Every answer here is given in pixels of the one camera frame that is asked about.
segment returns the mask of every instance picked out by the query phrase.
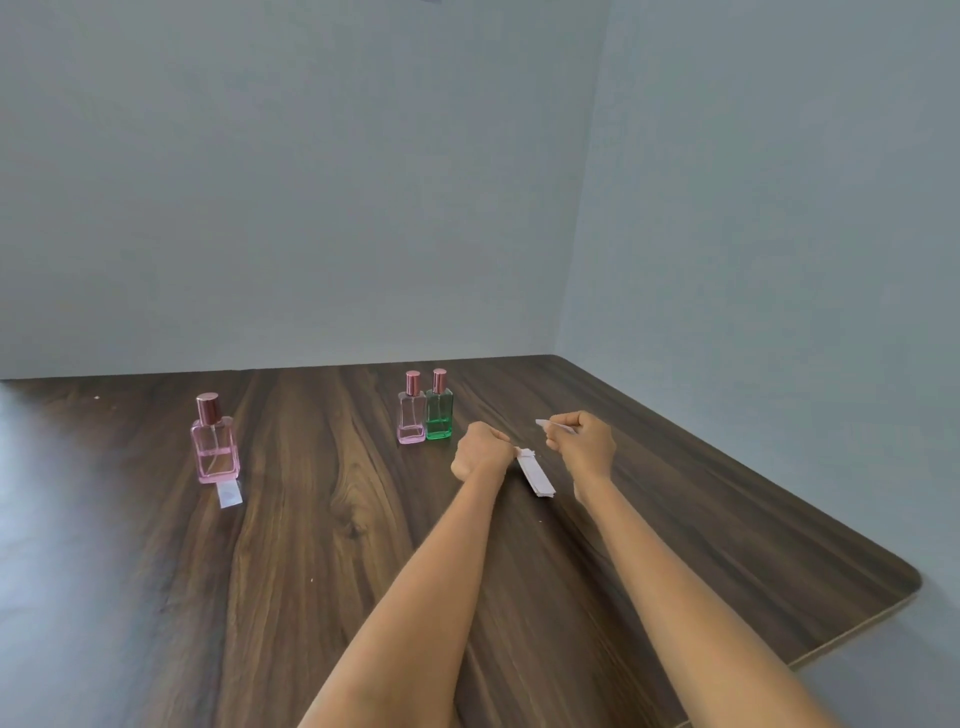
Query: dark wood table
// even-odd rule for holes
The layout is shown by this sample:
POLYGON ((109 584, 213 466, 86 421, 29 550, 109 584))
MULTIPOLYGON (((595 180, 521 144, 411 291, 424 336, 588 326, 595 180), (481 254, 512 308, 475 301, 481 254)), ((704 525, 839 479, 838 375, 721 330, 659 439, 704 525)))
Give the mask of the dark wood table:
POLYGON ((676 726, 684 713, 537 417, 614 427, 614 479, 796 665, 890 615, 916 570, 555 356, 0 383, 0 725, 295 726, 457 489, 485 420, 511 471, 457 690, 462 726, 676 726), (400 446, 411 366, 446 366, 452 441, 400 446), (246 502, 197 482, 194 397, 236 418, 246 502))

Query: bottle cap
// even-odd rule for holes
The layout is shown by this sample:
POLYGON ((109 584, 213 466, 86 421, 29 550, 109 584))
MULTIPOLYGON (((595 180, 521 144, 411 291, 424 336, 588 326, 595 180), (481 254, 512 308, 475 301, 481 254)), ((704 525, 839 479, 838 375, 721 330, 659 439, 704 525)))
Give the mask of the bottle cap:
POLYGON ((415 397, 420 393, 420 372, 407 372, 407 394, 415 397))
POLYGON ((201 425, 216 425, 224 419, 220 411, 220 395, 205 392, 197 396, 197 411, 200 412, 201 425))

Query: perfume bottle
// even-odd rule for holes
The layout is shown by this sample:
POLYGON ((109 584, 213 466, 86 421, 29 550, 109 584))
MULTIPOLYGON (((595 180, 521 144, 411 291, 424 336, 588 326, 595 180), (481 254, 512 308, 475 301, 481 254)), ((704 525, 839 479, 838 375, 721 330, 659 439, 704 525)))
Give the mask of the perfume bottle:
POLYGON ((426 393, 426 439, 453 434, 453 393, 446 388, 446 369, 433 370, 433 389, 426 393))
POLYGON ((197 456, 197 476, 202 483, 233 480, 240 473, 240 459, 233 436, 233 418, 220 412, 220 397, 207 392, 197 397, 200 419, 190 429, 197 456))
POLYGON ((420 391, 420 372, 407 372, 407 389, 399 394, 396 409, 396 438, 401 445, 421 443, 426 439, 423 426, 426 395, 420 391))

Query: right hand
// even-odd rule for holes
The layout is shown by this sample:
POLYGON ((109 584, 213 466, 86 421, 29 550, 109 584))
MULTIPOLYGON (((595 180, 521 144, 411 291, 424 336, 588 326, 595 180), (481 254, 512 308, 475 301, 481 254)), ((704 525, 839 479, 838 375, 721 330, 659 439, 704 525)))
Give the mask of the right hand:
POLYGON ((550 423, 544 427, 546 445, 564 457, 566 469, 573 476, 573 492, 577 500, 584 502, 586 489, 595 483, 610 480, 613 454, 616 452, 610 426, 589 412, 554 415, 550 423), (573 427, 578 434, 571 435, 553 423, 573 427))

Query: white wall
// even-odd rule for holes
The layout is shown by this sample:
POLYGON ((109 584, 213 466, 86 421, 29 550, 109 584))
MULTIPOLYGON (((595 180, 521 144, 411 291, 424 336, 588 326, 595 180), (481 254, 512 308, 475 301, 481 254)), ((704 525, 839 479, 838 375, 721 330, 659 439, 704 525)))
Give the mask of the white wall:
POLYGON ((552 351, 606 13, 6 0, 0 377, 552 351))
POLYGON ((960 725, 960 7, 614 0, 559 352, 903 556, 804 670, 960 725))

